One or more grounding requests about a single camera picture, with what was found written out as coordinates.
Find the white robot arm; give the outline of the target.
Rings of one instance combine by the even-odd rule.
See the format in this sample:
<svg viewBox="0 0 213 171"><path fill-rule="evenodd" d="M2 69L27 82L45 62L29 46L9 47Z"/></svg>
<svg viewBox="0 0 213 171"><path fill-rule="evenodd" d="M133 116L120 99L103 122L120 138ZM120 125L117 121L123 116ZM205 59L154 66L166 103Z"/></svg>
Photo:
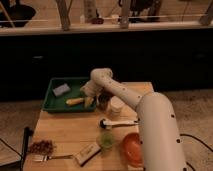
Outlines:
<svg viewBox="0 0 213 171"><path fill-rule="evenodd" d="M120 98L139 119L145 171L186 171L186 159L171 101L162 93L140 92L113 79L110 68L96 68L83 92L94 97L102 89Z"/></svg>

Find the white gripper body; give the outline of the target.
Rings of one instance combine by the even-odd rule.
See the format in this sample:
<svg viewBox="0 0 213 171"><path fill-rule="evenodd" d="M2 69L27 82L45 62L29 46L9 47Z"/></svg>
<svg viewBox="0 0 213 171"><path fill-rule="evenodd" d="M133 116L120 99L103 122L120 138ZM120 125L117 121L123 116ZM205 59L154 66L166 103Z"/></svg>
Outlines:
<svg viewBox="0 0 213 171"><path fill-rule="evenodd" d="M101 92L102 88L97 85L93 80L89 80L83 85L80 90L89 97L95 97L98 93Z"/></svg>

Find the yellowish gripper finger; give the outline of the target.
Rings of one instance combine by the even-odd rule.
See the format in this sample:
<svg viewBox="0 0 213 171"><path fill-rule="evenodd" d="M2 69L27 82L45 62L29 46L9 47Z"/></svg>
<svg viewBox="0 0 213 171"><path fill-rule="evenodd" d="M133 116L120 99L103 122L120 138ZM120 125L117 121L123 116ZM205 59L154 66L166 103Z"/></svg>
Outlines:
<svg viewBox="0 0 213 171"><path fill-rule="evenodd" d="M84 98L84 107L85 108L90 107L93 102L94 102L94 98L93 97L85 97Z"/></svg>

